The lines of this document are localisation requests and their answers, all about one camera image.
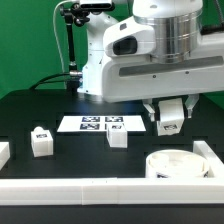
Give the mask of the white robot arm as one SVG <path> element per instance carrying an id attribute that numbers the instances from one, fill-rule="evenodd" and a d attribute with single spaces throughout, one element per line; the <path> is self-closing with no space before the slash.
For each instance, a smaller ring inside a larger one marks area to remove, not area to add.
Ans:
<path id="1" fill-rule="evenodd" d="M 224 31 L 204 30 L 202 0 L 134 0 L 133 15 L 106 17 L 113 0 L 81 0 L 89 56 L 78 92 L 107 102 L 224 90 Z"/>

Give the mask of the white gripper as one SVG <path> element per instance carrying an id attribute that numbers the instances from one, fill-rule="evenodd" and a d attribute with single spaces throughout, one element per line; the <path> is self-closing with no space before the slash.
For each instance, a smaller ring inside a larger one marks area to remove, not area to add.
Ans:
<path id="1" fill-rule="evenodd" d="M 148 55 L 104 57 L 102 96 L 107 102 L 143 100 L 152 122 L 151 98 L 189 95 L 185 101 L 191 118 L 199 100 L 196 93 L 224 90 L 224 33 L 203 35 L 188 59 L 174 64 L 152 63 Z"/>

